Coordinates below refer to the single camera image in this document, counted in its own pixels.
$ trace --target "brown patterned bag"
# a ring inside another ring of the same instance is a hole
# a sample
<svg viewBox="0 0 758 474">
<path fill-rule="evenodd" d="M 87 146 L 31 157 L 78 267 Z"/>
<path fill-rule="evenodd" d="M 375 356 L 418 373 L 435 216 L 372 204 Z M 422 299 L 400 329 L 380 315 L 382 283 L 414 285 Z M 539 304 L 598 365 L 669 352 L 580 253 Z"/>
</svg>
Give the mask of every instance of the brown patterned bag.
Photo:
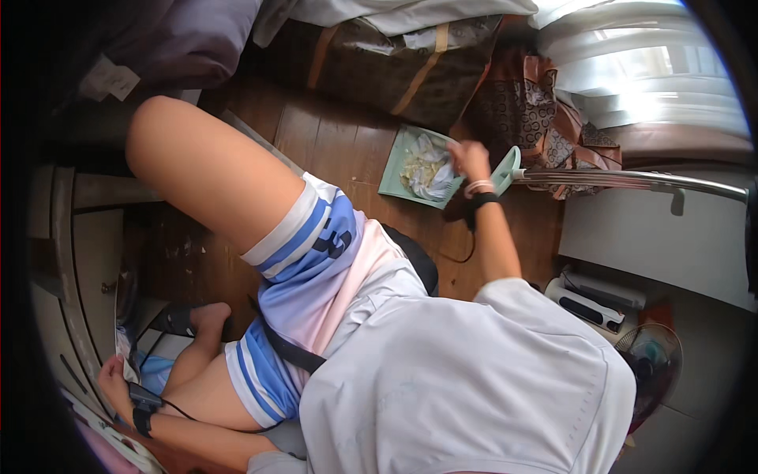
<svg viewBox="0 0 758 474">
<path fill-rule="evenodd" d="M 263 50 L 289 86 L 371 105 L 447 133 L 487 73 L 502 15 L 387 37 L 356 18 L 331 28 L 288 20 Z"/>
<path fill-rule="evenodd" d="M 621 147 L 556 98 L 558 71 L 550 59 L 524 49 L 496 50 L 487 78 L 464 120 L 490 151 L 494 168 L 516 145 L 523 168 L 621 169 Z M 555 199 L 595 193 L 596 187 L 545 186 Z"/>
</svg>

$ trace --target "tan strap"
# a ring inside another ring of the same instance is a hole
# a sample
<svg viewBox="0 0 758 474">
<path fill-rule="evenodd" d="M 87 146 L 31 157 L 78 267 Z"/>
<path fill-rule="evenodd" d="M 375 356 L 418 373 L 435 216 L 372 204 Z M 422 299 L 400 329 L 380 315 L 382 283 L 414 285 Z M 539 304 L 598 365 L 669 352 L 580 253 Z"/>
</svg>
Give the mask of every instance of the tan strap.
<svg viewBox="0 0 758 474">
<path fill-rule="evenodd" d="M 316 43 L 316 50 L 313 51 L 313 62 L 311 63 L 311 70 L 308 72 L 308 88 L 315 89 L 318 82 L 318 76 L 321 74 L 321 67 L 324 65 L 324 60 L 327 57 L 327 50 L 329 49 L 329 43 L 331 43 L 334 34 L 337 32 L 337 28 L 340 25 L 336 24 L 330 28 L 324 28 L 321 30 L 321 35 L 318 37 Z"/>
<path fill-rule="evenodd" d="M 408 104 L 411 103 L 411 99 L 413 99 L 413 96 L 418 91 L 418 88 L 423 84 L 424 79 L 426 79 L 426 76 L 429 74 L 429 71 L 431 71 L 431 68 L 433 68 L 437 61 L 440 59 L 442 53 L 447 51 L 447 32 L 449 27 L 449 23 L 437 25 L 437 38 L 435 39 L 434 43 L 434 53 L 429 56 L 426 64 L 424 64 L 424 66 L 419 69 L 416 75 L 413 77 L 410 85 L 408 85 L 406 93 L 402 95 L 400 101 L 397 102 L 395 108 L 393 108 L 390 112 L 392 115 L 398 115 L 402 113 L 402 111 L 406 110 L 406 107 L 408 107 Z"/>
</svg>

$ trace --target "black wristband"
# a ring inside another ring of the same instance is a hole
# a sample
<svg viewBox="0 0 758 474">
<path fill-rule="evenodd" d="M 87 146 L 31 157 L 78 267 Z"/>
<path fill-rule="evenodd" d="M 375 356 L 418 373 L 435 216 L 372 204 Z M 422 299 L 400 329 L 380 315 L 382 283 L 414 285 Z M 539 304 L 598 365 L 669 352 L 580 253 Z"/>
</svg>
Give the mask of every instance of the black wristband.
<svg viewBox="0 0 758 474">
<path fill-rule="evenodd" d="M 497 195 L 495 193 L 475 193 L 466 203 L 465 220 L 472 233 L 476 231 L 476 210 L 488 202 L 497 202 Z"/>
<path fill-rule="evenodd" d="M 141 410 L 139 408 L 134 408 L 132 410 L 132 418 L 134 419 L 134 428 L 136 428 L 137 432 L 140 433 L 145 438 L 152 438 L 150 436 L 150 430 L 152 429 L 150 426 L 150 417 L 152 416 L 152 412 Z"/>
</svg>

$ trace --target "black device on wrist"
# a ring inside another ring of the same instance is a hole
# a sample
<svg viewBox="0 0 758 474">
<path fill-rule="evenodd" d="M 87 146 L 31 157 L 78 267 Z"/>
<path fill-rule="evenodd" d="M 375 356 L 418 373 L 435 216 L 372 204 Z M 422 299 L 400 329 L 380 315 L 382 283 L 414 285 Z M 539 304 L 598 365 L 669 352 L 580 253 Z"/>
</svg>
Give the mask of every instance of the black device on wrist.
<svg viewBox="0 0 758 474">
<path fill-rule="evenodd" d="M 488 202 L 497 202 L 497 195 L 495 193 L 474 193 L 466 203 L 465 220 L 472 233 L 476 231 L 476 210 Z"/>
<path fill-rule="evenodd" d="M 134 410 L 132 410 L 134 428 L 145 438 L 152 438 L 150 417 L 163 406 L 163 399 L 134 382 L 129 382 L 129 398 L 134 403 Z"/>
</svg>

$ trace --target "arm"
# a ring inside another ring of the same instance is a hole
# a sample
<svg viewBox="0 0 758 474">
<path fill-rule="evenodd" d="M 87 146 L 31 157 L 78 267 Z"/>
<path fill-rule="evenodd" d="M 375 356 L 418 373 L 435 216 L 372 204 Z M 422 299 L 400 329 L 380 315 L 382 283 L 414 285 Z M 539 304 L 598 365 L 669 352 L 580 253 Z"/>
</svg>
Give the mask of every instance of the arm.
<svg viewBox="0 0 758 474">
<path fill-rule="evenodd" d="M 105 362 L 98 383 L 118 415 L 134 428 L 123 357 L 112 356 Z M 178 416 L 155 413 L 150 417 L 150 426 L 150 436 L 159 441 L 243 472 L 247 470 L 249 459 L 256 454 L 279 451 L 265 436 L 240 433 Z"/>
<path fill-rule="evenodd" d="M 451 144 L 456 171 L 469 180 L 489 180 L 490 162 L 487 149 L 479 142 L 465 141 Z M 487 202 L 476 211 L 477 253 L 484 280 L 522 276 L 511 231 L 503 207 L 498 202 Z"/>
</svg>

